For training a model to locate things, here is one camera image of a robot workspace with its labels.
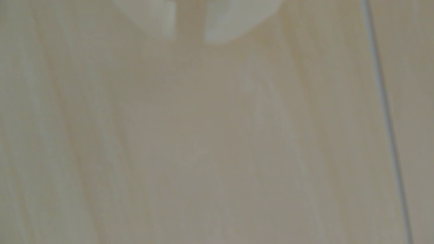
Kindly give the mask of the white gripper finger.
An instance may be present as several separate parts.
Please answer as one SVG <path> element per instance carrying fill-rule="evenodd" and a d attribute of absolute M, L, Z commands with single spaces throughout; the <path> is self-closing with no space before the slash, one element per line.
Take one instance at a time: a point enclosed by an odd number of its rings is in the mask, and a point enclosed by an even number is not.
<path fill-rule="evenodd" d="M 176 3 L 173 0 L 113 0 L 113 3 L 146 34 L 176 36 Z"/>
<path fill-rule="evenodd" d="M 203 41 L 233 41 L 275 14 L 281 4 L 281 0 L 212 0 L 207 4 Z"/>

